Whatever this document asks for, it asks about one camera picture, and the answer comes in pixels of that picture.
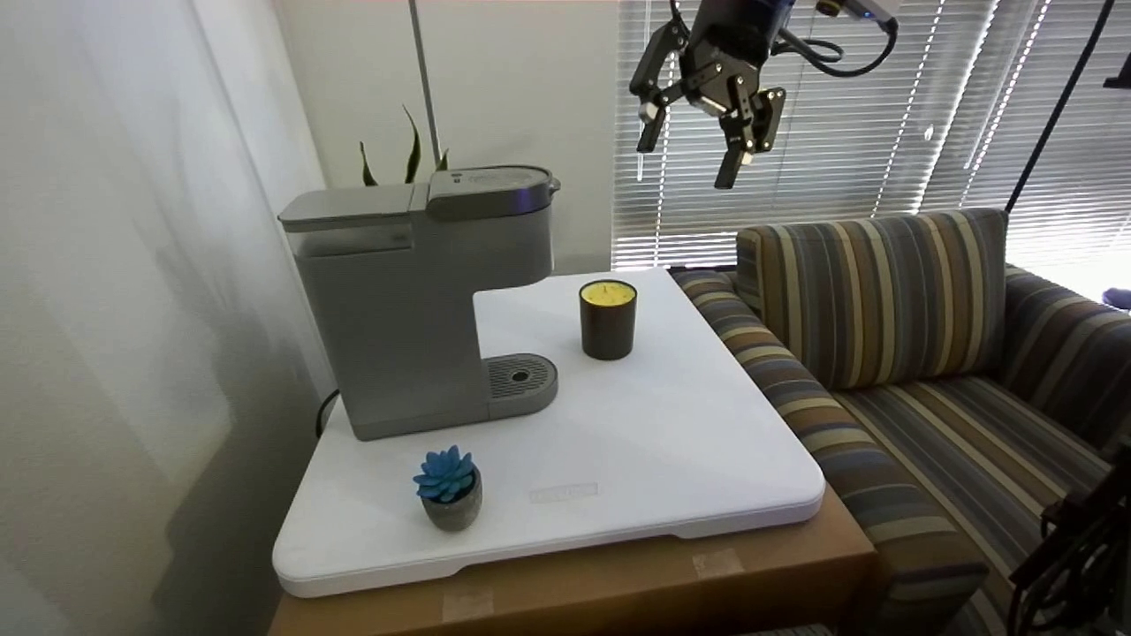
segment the wooden table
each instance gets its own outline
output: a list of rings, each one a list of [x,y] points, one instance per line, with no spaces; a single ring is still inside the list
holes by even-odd
[[[708,539],[633,539],[461,568],[451,579],[280,599],[276,636],[741,631],[838,626],[874,543],[835,490],[815,520]]]

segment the couch armrest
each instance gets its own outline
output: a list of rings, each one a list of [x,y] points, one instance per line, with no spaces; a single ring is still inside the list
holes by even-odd
[[[876,543],[849,631],[930,631],[978,589],[981,553],[778,341],[729,272],[670,272]]]
[[[1001,386],[1109,458],[1131,436],[1131,319],[1011,268],[1004,331]]]

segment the plant pot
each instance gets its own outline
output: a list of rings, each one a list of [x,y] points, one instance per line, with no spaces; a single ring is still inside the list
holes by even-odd
[[[480,500],[482,500],[482,480],[480,480],[480,469],[472,469],[472,483],[461,498],[422,500],[422,511],[438,530],[460,532],[461,528],[471,528],[480,517]]]

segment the black cable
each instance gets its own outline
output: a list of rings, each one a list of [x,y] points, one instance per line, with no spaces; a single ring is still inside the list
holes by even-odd
[[[849,68],[849,69],[844,68],[829,68],[806,38],[791,35],[786,27],[778,27],[778,35],[784,38],[779,53],[806,56],[806,62],[812,62],[819,74],[858,76],[858,74],[868,74],[874,68],[878,68],[891,56],[895,41],[896,41],[896,22],[882,22],[878,27],[888,32],[882,53],[874,62]]]
[[[844,49],[838,47],[838,41],[825,41],[825,38],[803,38],[822,62],[838,62],[838,59],[844,59]],[[779,53],[799,53],[791,41],[778,41],[772,47],[772,56],[779,56]]]
[[[1086,74],[1086,68],[1089,68],[1089,59],[1090,59],[1090,49],[1095,49],[1095,41],[1097,41],[1097,35],[1102,35],[1105,13],[1109,13],[1112,2],[1118,2],[1118,0],[1105,0],[1105,2],[1102,2],[1097,16],[1095,16],[1095,27],[1090,27],[1090,35],[1089,35],[1089,41],[1086,41],[1086,49],[1080,49],[1080,56],[1075,59],[1075,69],[1068,74],[1068,84],[1064,84],[1064,92],[1061,92],[1061,99],[1057,99],[1057,108],[1050,113],[1050,122],[1037,131],[1037,140],[1034,140],[1034,148],[1030,148],[1030,157],[1028,157],[1028,161],[1026,161],[1026,168],[1020,168],[1020,175],[1016,175],[1016,184],[1014,184],[1014,193],[1011,193],[1011,202],[1004,204],[1008,214],[1014,211],[1014,204],[1016,204],[1016,199],[1020,199],[1020,190],[1026,190],[1026,184],[1028,184],[1037,157],[1047,151],[1047,144],[1050,144],[1050,139],[1053,139],[1053,127],[1057,127],[1057,120],[1061,120],[1061,113],[1064,113],[1075,84],[1077,84],[1080,74]]]

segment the blue succulent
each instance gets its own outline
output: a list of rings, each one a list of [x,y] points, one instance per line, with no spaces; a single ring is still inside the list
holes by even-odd
[[[447,504],[472,486],[478,465],[471,452],[460,457],[460,446],[451,446],[446,452],[428,452],[413,480],[422,500]]]

